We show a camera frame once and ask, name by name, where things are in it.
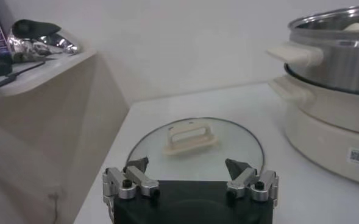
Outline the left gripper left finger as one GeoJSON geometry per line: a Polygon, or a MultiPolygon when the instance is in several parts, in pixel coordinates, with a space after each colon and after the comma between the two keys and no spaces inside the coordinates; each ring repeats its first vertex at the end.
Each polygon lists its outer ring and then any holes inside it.
{"type": "Polygon", "coordinates": [[[128,161],[122,170],[116,167],[106,168],[102,174],[103,202],[109,213],[114,213],[114,199],[132,200],[137,189],[140,194],[153,200],[160,196],[160,185],[157,180],[146,176],[149,160],[147,157],[128,161]]]}

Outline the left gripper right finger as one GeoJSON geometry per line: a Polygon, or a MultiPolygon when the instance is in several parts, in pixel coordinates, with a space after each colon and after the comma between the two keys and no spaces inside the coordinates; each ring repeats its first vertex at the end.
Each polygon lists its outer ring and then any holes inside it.
{"type": "Polygon", "coordinates": [[[229,202],[249,196],[257,202],[272,201],[278,205],[279,176],[275,171],[266,170],[258,174],[248,163],[233,159],[225,160],[231,181],[227,182],[226,196],[229,202]]]}

